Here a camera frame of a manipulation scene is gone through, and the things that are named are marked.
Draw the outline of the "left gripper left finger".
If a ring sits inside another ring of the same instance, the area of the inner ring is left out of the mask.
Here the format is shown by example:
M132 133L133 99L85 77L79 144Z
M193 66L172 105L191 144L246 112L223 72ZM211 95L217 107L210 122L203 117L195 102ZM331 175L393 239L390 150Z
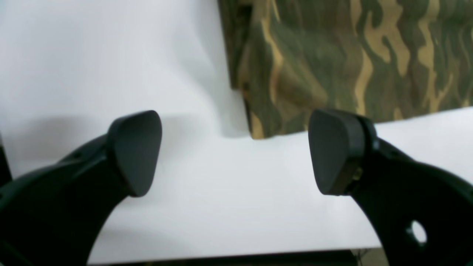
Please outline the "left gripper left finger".
M1 265L87 265L115 207L151 188L161 140L156 111L122 116L106 134L15 180L1 147Z

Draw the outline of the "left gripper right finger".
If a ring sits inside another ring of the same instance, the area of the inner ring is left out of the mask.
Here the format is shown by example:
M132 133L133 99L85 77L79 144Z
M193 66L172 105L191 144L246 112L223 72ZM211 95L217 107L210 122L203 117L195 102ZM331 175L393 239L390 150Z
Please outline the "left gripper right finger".
M323 195L350 196L391 266L471 266L472 185L377 136L366 117L316 109L309 148Z

